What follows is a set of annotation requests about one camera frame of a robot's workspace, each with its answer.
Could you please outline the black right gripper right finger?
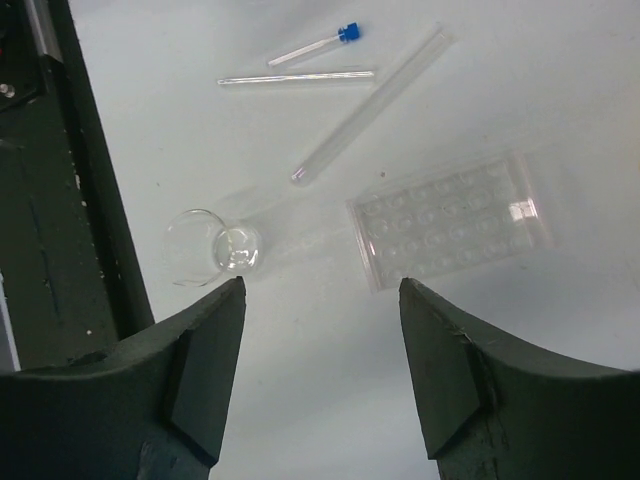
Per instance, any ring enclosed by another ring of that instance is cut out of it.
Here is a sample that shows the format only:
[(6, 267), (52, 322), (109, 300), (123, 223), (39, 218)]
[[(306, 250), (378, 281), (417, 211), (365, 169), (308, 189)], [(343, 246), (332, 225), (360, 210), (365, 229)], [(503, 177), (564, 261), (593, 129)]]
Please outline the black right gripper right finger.
[(443, 479), (635, 479), (639, 375), (509, 334), (420, 282), (399, 287), (427, 456)]

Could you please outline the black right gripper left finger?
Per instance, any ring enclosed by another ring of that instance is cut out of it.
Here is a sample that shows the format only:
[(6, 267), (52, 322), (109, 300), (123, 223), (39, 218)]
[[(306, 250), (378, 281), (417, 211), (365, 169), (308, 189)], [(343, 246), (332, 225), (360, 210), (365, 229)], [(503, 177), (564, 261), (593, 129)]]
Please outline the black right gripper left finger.
[(205, 479), (218, 463), (246, 313), (236, 277), (64, 366), (1, 378), (5, 479)]

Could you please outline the blue capped test tube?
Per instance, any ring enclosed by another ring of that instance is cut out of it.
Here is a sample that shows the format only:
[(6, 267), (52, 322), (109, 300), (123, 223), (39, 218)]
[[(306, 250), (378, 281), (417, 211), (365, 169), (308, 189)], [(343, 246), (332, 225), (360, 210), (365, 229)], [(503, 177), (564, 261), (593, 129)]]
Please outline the blue capped test tube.
[(276, 56), (267, 61), (267, 66), (271, 69), (282, 69), (289, 67), (303, 60), (307, 60), (345, 46), (359, 40), (361, 37), (360, 26), (357, 22), (352, 22), (340, 27), (335, 34), (329, 37), (316, 40), (308, 45), (301, 46), (287, 53)]

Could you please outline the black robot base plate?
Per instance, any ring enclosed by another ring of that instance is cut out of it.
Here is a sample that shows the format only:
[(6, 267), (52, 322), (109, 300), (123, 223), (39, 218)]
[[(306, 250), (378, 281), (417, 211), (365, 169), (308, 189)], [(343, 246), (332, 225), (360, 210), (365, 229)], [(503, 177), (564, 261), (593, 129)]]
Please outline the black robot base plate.
[(59, 366), (153, 322), (66, 1), (1, 5), (1, 369)]

